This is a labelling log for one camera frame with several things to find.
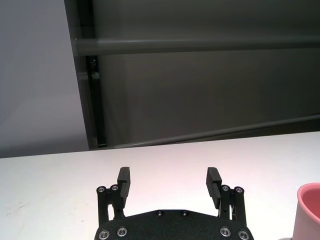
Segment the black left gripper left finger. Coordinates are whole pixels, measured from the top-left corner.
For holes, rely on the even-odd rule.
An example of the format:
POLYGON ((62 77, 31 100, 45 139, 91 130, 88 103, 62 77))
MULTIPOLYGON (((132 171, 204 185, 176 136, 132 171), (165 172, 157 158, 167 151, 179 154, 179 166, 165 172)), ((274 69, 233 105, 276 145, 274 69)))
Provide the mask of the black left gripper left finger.
POLYGON ((120 168, 116 184, 111 185, 110 188, 99 186, 96 189, 99 223, 107 223, 109 221, 109 205, 112 205, 114 220, 125 218, 124 208, 130 185, 130 168, 126 166, 120 168))

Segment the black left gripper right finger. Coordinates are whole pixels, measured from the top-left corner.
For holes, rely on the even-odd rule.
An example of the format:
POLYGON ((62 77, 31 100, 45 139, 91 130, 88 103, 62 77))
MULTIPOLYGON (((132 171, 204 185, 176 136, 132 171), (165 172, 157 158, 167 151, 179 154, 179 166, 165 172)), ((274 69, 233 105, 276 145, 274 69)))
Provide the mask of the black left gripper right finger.
POLYGON ((206 186, 212 198, 220 219, 232 220, 247 226, 245 209, 245 190, 236 186, 230 188, 222 184, 222 178, 215 167, 208 167, 206 173, 206 186))

